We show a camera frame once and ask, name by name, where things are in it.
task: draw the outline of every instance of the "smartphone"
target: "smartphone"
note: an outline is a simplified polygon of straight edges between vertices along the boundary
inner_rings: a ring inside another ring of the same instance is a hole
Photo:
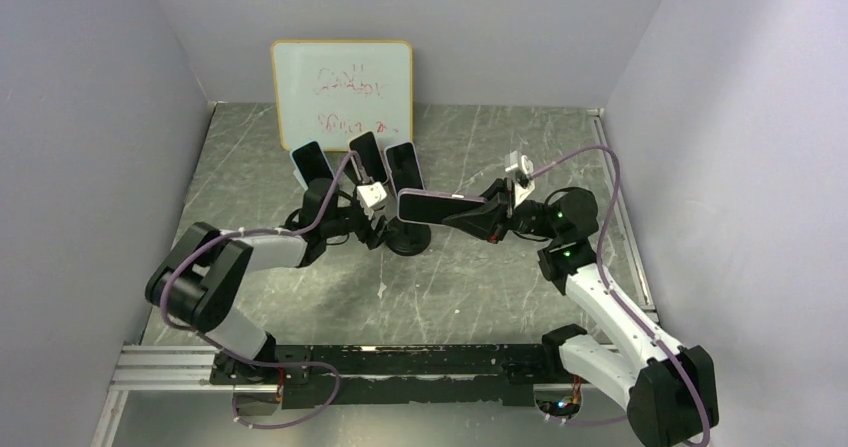
[[[359,160],[365,168],[365,172],[375,182],[383,184],[389,180],[386,173],[386,165],[383,163],[383,155],[380,153],[380,147],[377,145],[377,138],[374,137],[374,132],[365,132],[351,139],[347,146],[348,149],[359,154]],[[354,169],[352,163],[348,163],[345,166],[345,174],[354,182],[361,180],[356,175],[356,169]]]
[[[483,197],[406,188],[398,193],[397,217],[402,222],[441,225],[445,218],[464,214],[485,203]]]
[[[292,161],[300,174],[304,189],[315,179],[332,179],[333,169],[318,142],[312,141],[291,151]]]
[[[386,167],[394,191],[424,189],[418,155],[412,142],[403,142],[386,148]]]

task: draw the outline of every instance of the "gray table surface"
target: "gray table surface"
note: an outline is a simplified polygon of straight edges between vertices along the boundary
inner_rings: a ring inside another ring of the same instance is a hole
[[[415,146],[426,187],[478,194],[503,176],[503,156],[521,149],[537,166],[598,142],[585,110],[416,104]],[[341,155],[329,155],[337,165]],[[303,194],[280,146],[272,104],[219,104],[185,201],[178,235],[196,221],[219,228],[281,224]],[[565,186],[591,189],[603,215],[610,179],[600,152],[589,152],[537,181],[543,200]],[[645,304],[632,239],[615,217],[606,262],[638,303]],[[329,247],[305,269],[248,275],[236,305],[280,343],[414,344],[538,342],[579,323],[604,336],[570,299],[545,281],[540,244],[510,236],[490,245],[434,227],[430,248],[411,258],[385,247],[368,251],[351,239]],[[190,334],[165,328],[154,310],[144,344],[192,345]]]
[[[341,405],[283,430],[249,430],[234,424],[231,394],[132,392],[113,447],[515,447],[517,445],[638,447],[627,422],[599,428],[545,421],[532,407],[470,404]],[[610,419],[622,410],[609,397],[584,388],[582,419]],[[263,424],[289,422],[300,410],[277,411]]]

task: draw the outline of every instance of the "wooden whiteboard frame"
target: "wooden whiteboard frame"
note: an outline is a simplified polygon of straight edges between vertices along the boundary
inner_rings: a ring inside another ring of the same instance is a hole
[[[413,68],[412,68],[412,45],[405,40],[392,40],[392,39],[379,39],[379,40],[368,40],[368,39],[355,39],[355,40],[344,40],[344,39],[281,39],[276,40],[271,44],[271,72],[274,75],[274,103],[277,104],[277,129],[280,131],[280,145],[283,147],[283,150],[287,152],[291,152],[291,148],[286,145],[286,140],[283,138],[283,106],[281,105],[280,93],[277,91],[277,69],[276,64],[274,63],[274,47],[277,44],[404,44],[409,49],[409,139],[412,140],[412,118],[413,115]],[[347,152],[347,150],[336,150],[336,149],[328,149],[325,152]]]

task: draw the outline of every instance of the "handwritten text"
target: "handwritten text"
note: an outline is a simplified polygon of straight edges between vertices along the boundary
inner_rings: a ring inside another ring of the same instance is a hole
[[[318,87],[314,88],[313,91],[316,96],[326,96],[330,92],[345,91],[366,97],[382,98],[380,83],[368,80],[364,64],[351,64],[350,69],[345,69],[340,73],[324,67],[318,71]]]
[[[392,131],[397,133],[395,128],[388,127],[385,122],[376,121],[373,123],[362,123],[351,119],[339,118],[336,114],[318,114],[318,124],[327,132],[347,132],[348,134],[361,134],[368,130],[374,130],[378,134]]]

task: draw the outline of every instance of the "white wall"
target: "white wall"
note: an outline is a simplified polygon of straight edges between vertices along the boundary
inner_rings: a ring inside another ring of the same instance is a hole
[[[669,330],[717,367],[718,447],[846,445],[848,0],[663,0],[607,105]]]
[[[154,0],[0,12],[0,444],[86,446],[209,112]]]
[[[401,38],[415,98],[600,107],[660,0],[159,0],[213,100],[273,102],[271,42]]]

